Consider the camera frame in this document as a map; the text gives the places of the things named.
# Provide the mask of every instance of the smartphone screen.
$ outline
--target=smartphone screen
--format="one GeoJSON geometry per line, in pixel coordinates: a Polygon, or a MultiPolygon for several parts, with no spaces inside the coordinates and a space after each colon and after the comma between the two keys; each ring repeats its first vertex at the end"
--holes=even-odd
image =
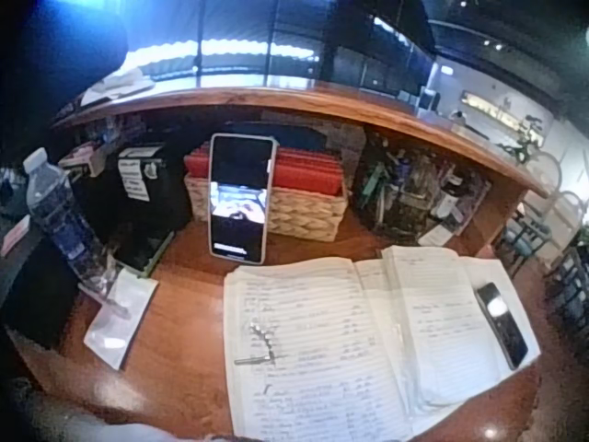
{"type": "Polygon", "coordinates": [[[490,283],[477,290],[477,298],[499,340],[509,367],[515,370],[527,354],[527,345],[514,317],[495,284],[490,283]]]}
{"type": "Polygon", "coordinates": [[[261,264],[276,141],[215,134],[209,171],[209,246],[223,258],[261,264]]]}

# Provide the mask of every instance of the table surface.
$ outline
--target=table surface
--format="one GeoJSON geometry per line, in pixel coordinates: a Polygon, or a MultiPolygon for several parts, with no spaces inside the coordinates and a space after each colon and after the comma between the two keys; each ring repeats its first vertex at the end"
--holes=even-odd
{"type": "Polygon", "coordinates": [[[417,138],[438,150],[468,158],[494,170],[541,196],[542,186],[526,170],[517,168],[486,146],[454,134],[438,124],[412,115],[413,108],[390,97],[355,87],[308,78],[227,75],[178,78],[157,82],[147,91],[88,107],[57,122],[60,129],[129,112],[182,106],[255,106],[345,119],[371,124],[417,138]]]}
{"type": "MultiPolygon", "coordinates": [[[[267,263],[324,256],[360,261],[375,258],[375,251],[387,245],[348,211],[333,243],[270,234],[267,263]]],[[[459,240],[451,247],[461,251],[459,240]]],[[[59,353],[23,343],[17,348],[49,393],[82,404],[110,422],[142,422],[183,437],[230,434],[223,281],[236,266],[212,257],[205,224],[191,221],[156,267],[158,289],[120,372],[83,344],[98,312],[98,305],[85,297],[75,306],[59,353]]],[[[533,410],[538,378],[534,364],[468,401],[416,440],[482,441],[489,440],[489,431],[494,440],[516,440],[533,410]]]]}

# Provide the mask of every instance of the open notebook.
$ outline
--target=open notebook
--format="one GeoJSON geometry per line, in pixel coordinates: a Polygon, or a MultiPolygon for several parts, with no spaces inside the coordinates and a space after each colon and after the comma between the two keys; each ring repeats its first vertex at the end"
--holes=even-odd
{"type": "Polygon", "coordinates": [[[225,368],[236,435],[407,440],[511,375],[472,292],[493,281],[539,355],[499,262],[390,248],[383,260],[239,267],[225,279],[225,368]],[[264,356],[275,364],[236,366],[264,356]]]}

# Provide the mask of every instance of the water bottle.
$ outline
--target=water bottle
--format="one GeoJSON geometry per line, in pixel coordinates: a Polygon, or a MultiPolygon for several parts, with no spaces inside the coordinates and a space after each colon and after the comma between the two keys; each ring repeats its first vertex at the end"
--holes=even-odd
{"type": "Polygon", "coordinates": [[[105,296],[109,288],[107,253],[75,201],[65,172],[47,162],[44,148],[24,161],[29,174],[27,206],[83,285],[105,296]]]}

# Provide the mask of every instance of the light fixture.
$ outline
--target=light fixture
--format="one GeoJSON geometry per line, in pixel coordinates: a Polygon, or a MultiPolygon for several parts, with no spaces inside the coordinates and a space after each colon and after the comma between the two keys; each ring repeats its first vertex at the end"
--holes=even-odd
{"type": "Polygon", "coordinates": [[[447,76],[451,76],[454,74],[454,69],[450,66],[442,66],[440,71],[442,72],[442,74],[446,74],[447,76]]]}

